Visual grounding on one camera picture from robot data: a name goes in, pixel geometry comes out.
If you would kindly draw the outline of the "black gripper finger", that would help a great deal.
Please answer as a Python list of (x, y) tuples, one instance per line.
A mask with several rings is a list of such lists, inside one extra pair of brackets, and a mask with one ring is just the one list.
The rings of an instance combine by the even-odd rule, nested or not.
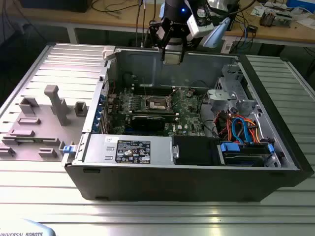
[(160, 21), (156, 21), (156, 20), (151, 20), (149, 22), (149, 32), (150, 32), (150, 38), (151, 38), (151, 42), (152, 45), (154, 47), (158, 47), (159, 49), (161, 49), (161, 61), (164, 61), (165, 59), (165, 45), (164, 45), (164, 40), (163, 37), (160, 38), (158, 31), (162, 30), (162, 23)]
[(181, 28), (182, 50), (181, 50), (180, 62), (183, 62), (184, 55), (185, 55), (185, 49), (186, 49), (186, 45), (187, 45), (187, 32), (188, 32), (188, 27), (183, 26)]

